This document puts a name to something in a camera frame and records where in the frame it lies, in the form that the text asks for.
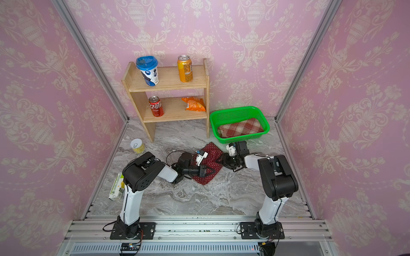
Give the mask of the red cola can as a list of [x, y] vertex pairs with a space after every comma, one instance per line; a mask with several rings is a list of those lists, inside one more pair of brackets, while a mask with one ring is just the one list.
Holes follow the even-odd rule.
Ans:
[[148, 99], [150, 109], [154, 117], [161, 117], [164, 115], [162, 102], [158, 96], [152, 96]]

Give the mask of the left aluminium corner post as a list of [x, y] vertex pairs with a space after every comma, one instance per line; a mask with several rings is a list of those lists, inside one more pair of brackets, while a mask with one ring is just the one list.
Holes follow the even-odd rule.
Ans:
[[86, 58], [88, 64], [90, 65], [91, 69], [93, 70], [96, 78], [106, 91], [108, 97], [110, 98], [111, 102], [113, 103], [114, 107], [116, 108], [117, 112], [120, 114], [122, 119], [128, 123], [129, 116], [123, 107], [122, 103], [120, 102], [119, 98], [117, 97], [115, 90], [111, 87], [107, 76], [105, 75], [101, 65], [99, 64], [95, 54], [93, 53], [91, 47], [89, 46], [86, 38], [81, 31], [80, 27], [78, 26], [77, 22], [75, 21], [73, 15], [71, 14], [68, 5], [62, 0], [51, 0], [52, 4], [56, 8], [57, 12], [59, 13], [60, 17], [62, 18], [63, 22], [67, 26], [68, 30], [70, 31], [72, 37], [74, 38], [75, 42], [77, 43], [78, 47], [80, 48], [82, 54]]

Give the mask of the blue lidded cup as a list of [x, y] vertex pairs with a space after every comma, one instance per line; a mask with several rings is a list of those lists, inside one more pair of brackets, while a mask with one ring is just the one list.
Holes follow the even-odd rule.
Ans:
[[148, 86], [159, 83], [158, 60], [154, 56], [143, 56], [136, 59], [136, 67], [141, 72]]

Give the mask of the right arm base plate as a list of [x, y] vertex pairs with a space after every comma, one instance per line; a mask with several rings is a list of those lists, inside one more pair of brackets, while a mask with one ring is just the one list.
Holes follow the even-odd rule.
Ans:
[[242, 222], [239, 227], [240, 235], [243, 240], [283, 240], [285, 238], [284, 229], [280, 222], [271, 225], [256, 224], [255, 222]]

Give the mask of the orange soda can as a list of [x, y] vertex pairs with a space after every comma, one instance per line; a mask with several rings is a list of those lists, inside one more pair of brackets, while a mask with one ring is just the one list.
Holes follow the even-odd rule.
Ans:
[[177, 66], [181, 82], [191, 82], [193, 80], [191, 58], [188, 55], [180, 55], [178, 57]]

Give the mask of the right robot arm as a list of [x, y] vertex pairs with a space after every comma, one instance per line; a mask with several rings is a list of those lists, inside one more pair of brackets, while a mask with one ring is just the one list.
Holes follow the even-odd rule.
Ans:
[[242, 239], [282, 240], [285, 238], [279, 215], [285, 203], [298, 191], [299, 184], [284, 155], [251, 154], [246, 141], [230, 143], [221, 157], [221, 164], [237, 172], [254, 169], [260, 173], [265, 199], [253, 222], [240, 223]]

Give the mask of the aluminium corner post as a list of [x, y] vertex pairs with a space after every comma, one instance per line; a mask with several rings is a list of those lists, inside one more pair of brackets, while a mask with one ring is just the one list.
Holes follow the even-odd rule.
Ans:
[[295, 74], [295, 77], [293, 78], [290, 84], [290, 87], [283, 99], [283, 102], [278, 110], [278, 113], [275, 116], [275, 120], [277, 123], [280, 123], [280, 121], [284, 118], [285, 112], [291, 102], [291, 99], [294, 96], [300, 82], [302, 81], [304, 73], [309, 67], [310, 62], [313, 60], [317, 52], [317, 49], [319, 48], [320, 43], [322, 39], [324, 38], [331, 22], [333, 21], [341, 3], [342, 3], [342, 0], [331, 0], [329, 2], [329, 5], [324, 12], [324, 16], [322, 17], [321, 22], [319, 23], [318, 28], [312, 37], [312, 40]]
[[77, 43], [78, 47], [80, 48], [82, 54], [86, 58], [88, 64], [90, 65], [91, 69], [93, 70], [96, 78], [106, 91], [108, 97], [110, 98], [111, 102], [113, 103], [114, 107], [116, 108], [117, 112], [120, 114], [122, 119], [128, 123], [129, 116], [123, 107], [122, 103], [120, 102], [119, 98], [117, 97], [115, 90], [111, 87], [107, 76], [105, 75], [101, 65], [99, 64], [95, 54], [93, 53], [91, 47], [89, 46], [86, 38], [81, 31], [80, 27], [78, 26], [77, 22], [75, 21], [73, 15], [71, 14], [68, 5], [62, 0], [51, 0], [52, 4], [56, 8], [57, 12], [59, 13], [60, 17], [62, 18], [63, 22], [67, 26], [68, 30], [70, 31], [72, 37], [74, 38], [75, 42]]

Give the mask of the aluminium front rail frame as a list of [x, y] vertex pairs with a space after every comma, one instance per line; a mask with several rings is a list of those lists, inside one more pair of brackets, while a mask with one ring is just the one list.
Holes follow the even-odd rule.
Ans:
[[72, 222], [58, 251], [60, 256], [125, 256], [122, 243], [140, 243], [131, 256], [260, 256], [259, 243], [274, 242], [275, 256], [335, 256], [336, 246], [323, 220], [281, 218], [283, 240], [243, 240], [240, 223], [252, 216], [156, 216], [141, 222], [155, 222], [152, 240], [111, 240], [113, 219], [91, 217]]

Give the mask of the small black circuit board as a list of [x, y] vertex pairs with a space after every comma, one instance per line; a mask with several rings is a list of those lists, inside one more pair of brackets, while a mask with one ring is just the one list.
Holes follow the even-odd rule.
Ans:
[[120, 246], [120, 255], [135, 255], [139, 252], [140, 248], [140, 243], [122, 243]]

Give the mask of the green white carton box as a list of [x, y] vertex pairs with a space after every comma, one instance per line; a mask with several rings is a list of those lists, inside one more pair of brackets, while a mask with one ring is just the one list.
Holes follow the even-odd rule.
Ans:
[[111, 201], [117, 201], [123, 196], [125, 189], [125, 184], [123, 180], [123, 174], [118, 173], [108, 197]]

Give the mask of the red plaid skirt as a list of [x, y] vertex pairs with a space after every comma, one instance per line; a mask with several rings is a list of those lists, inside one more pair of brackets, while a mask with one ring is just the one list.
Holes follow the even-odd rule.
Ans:
[[225, 124], [218, 127], [217, 132], [221, 138], [232, 138], [263, 132], [260, 122], [255, 119], [247, 119], [238, 123]]

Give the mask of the green plastic basket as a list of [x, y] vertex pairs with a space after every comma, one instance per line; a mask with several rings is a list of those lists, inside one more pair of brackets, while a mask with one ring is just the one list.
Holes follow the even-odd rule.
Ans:
[[[251, 118], [258, 120], [263, 132], [251, 133], [247, 135], [239, 135], [236, 137], [222, 138], [218, 135], [217, 129], [222, 125], [235, 124], [241, 121], [245, 121]], [[267, 134], [270, 131], [270, 125], [263, 115], [262, 111], [254, 106], [237, 107], [231, 109], [224, 109], [214, 111], [210, 114], [210, 124], [215, 138], [221, 144], [229, 144], [242, 140], [258, 139], [262, 135]]]

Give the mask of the right aluminium corner post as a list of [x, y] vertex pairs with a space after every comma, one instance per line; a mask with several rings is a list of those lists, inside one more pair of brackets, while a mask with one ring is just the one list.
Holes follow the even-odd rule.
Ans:
[[331, 22], [333, 21], [341, 3], [342, 3], [342, 0], [331, 0], [329, 2], [329, 5], [324, 12], [324, 16], [322, 17], [321, 22], [319, 23], [318, 28], [312, 37], [312, 40], [295, 74], [295, 77], [293, 78], [290, 84], [290, 87], [283, 99], [283, 102], [278, 110], [278, 113], [275, 116], [275, 120], [277, 123], [280, 123], [280, 121], [284, 118], [285, 112], [291, 102], [291, 99], [294, 96], [300, 82], [302, 81], [304, 73], [309, 67], [310, 62], [313, 60], [317, 52], [317, 49], [319, 48], [320, 43], [322, 39], [324, 38]]

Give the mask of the orange snack bag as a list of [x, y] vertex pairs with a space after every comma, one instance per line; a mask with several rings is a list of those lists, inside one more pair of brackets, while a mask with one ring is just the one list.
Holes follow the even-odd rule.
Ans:
[[194, 112], [205, 112], [205, 102], [202, 98], [196, 97], [183, 97], [182, 101], [186, 103], [186, 110], [187, 111], [194, 111]]

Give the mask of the red polka dot skirt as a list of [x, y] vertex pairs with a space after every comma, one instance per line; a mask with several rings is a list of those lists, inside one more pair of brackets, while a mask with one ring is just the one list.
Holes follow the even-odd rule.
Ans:
[[201, 165], [206, 166], [205, 177], [193, 176], [192, 178], [197, 183], [206, 185], [211, 182], [222, 169], [223, 165], [220, 163], [220, 159], [223, 155], [223, 151], [214, 143], [208, 143], [202, 150], [208, 153], [208, 156], [201, 162]]

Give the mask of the black connector box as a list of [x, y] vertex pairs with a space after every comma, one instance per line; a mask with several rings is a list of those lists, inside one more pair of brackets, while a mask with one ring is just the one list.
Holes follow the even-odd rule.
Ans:
[[260, 256], [274, 256], [276, 245], [274, 242], [262, 242], [258, 244]]

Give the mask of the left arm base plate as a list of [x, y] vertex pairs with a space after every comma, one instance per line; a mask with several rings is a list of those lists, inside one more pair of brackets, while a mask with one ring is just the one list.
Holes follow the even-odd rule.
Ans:
[[131, 226], [115, 223], [111, 240], [152, 240], [156, 223], [138, 223]]

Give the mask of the small yellow tin can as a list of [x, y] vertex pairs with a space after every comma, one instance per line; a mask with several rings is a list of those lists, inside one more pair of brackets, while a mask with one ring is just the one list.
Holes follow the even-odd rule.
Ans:
[[142, 141], [142, 139], [134, 139], [130, 142], [130, 147], [133, 150], [133, 152], [137, 154], [141, 154], [145, 151], [145, 145]]

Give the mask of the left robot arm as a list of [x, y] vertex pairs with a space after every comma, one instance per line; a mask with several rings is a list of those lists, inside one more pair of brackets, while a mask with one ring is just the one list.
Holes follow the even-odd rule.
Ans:
[[111, 240], [152, 240], [156, 231], [155, 222], [141, 222], [140, 207], [144, 190], [157, 178], [177, 184], [185, 176], [204, 178], [207, 167], [192, 163], [192, 154], [182, 153], [177, 163], [168, 165], [151, 152], [132, 160], [122, 171], [125, 185], [123, 207], [113, 225]]

